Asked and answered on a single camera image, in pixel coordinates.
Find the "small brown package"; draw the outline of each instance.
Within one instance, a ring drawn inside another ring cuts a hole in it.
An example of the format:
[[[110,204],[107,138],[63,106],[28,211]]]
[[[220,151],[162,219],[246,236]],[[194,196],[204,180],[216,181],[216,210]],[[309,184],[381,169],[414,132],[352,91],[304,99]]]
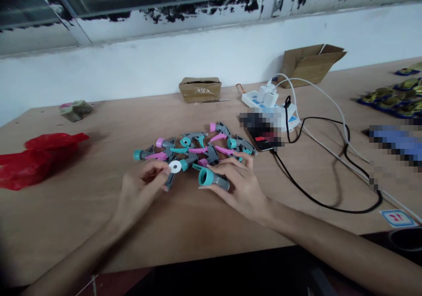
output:
[[[220,99],[220,89],[218,78],[184,78],[179,84],[185,103],[216,101]]]
[[[280,73],[287,75],[289,78],[305,79],[316,84],[322,81],[333,64],[344,57],[346,53],[343,48],[329,44],[287,50],[284,52]],[[283,76],[279,76],[277,82],[284,79]],[[308,83],[299,80],[292,80],[291,82],[295,87],[308,85]],[[285,88],[290,87],[287,81],[280,85]]]

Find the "white power strip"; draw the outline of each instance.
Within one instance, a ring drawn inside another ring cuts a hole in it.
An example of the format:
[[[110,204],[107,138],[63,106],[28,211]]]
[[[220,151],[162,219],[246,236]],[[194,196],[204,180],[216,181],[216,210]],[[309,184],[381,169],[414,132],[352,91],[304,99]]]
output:
[[[256,108],[256,112],[262,114],[262,118],[271,124],[272,128],[278,128],[280,132],[286,132],[286,111],[284,104],[279,106],[274,104],[273,107],[266,107],[263,102],[257,100],[258,92],[251,91],[242,95],[242,102],[249,107]],[[296,105],[291,103],[287,108],[287,119],[289,119],[289,132],[300,124],[300,120],[293,116],[296,111]]]

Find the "hand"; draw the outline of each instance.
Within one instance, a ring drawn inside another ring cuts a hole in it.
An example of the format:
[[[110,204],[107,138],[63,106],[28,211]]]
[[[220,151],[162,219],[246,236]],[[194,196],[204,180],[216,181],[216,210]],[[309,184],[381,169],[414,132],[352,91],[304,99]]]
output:
[[[126,232],[133,227],[153,200],[167,190],[164,184],[170,171],[166,162],[148,160],[126,172],[119,203],[111,219],[118,232]]]
[[[254,175],[252,156],[244,152],[235,152],[234,155],[243,157],[242,163],[234,157],[230,157],[222,160],[216,166],[208,166],[214,173],[225,175],[235,186],[234,191],[226,192],[216,184],[199,188],[212,190],[247,219],[259,222],[269,213],[269,199],[262,192],[258,179]]]

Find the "white wall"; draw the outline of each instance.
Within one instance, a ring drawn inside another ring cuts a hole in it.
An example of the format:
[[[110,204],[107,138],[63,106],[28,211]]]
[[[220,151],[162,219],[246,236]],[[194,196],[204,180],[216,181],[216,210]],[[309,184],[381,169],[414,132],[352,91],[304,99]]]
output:
[[[398,5],[2,59],[0,125],[33,107],[178,92],[185,76],[261,82],[285,50],[319,43],[348,51],[332,70],[417,57],[420,14],[422,4]]]

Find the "plywood tabletop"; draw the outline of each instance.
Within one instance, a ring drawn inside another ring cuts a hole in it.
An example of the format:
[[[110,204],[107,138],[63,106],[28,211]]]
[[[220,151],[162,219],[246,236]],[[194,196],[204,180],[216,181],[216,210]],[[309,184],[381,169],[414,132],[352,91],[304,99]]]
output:
[[[342,108],[352,131],[352,144],[370,160],[385,156],[360,133],[370,125],[398,124],[397,119],[362,106],[351,98],[403,80],[391,72],[417,60],[398,61],[329,73],[321,83]],[[245,85],[250,91],[260,84]],[[291,92],[278,89],[279,103]],[[299,114],[340,120],[335,106],[311,86],[296,89]],[[209,131],[209,123],[222,121],[233,134],[247,136],[239,113],[247,110],[236,87],[225,87],[221,99],[230,101],[185,104],[181,94],[94,103],[82,121],[70,123],[58,107],[30,109],[0,128],[0,154],[21,152],[25,141],[41,134],[84,132],[91,138],[80,144],[75,159],[42,183],[21,191],[0,190],[1,245],[14,285],[33,282],[74,250],[104,223],[115,208],[124,172],[135,165],[137,148],[147,148],[158,137],[180,138],[189,131]],[[335,125],[309,121],[307,128],[329,148],[340,153],[342,138]],[[343,209],[373,205],[376,194],[308,136],[279,150],[298,183],[319,201]],[[371,172],[370,165],[351,156]],[[396,160],[388,159],[389,170]],[[379,210],[394,208],[384,202],[364,215],[344,214],[309,201],[284,175],[269,152],[255,159],[255,174],[263,191],[286,205],[356,234],[388,231]],[[420,177],[410,173],[418,184]],[[198,189],[197,172],[177,174],[170,192],[154,203],[147,215],[109,256],[102,271],[112,272],[197,260],[234,253],[292,245],[287,238],[244,219],[215,194]],[[422,215],[420,186],[389,182],[383,187]]]

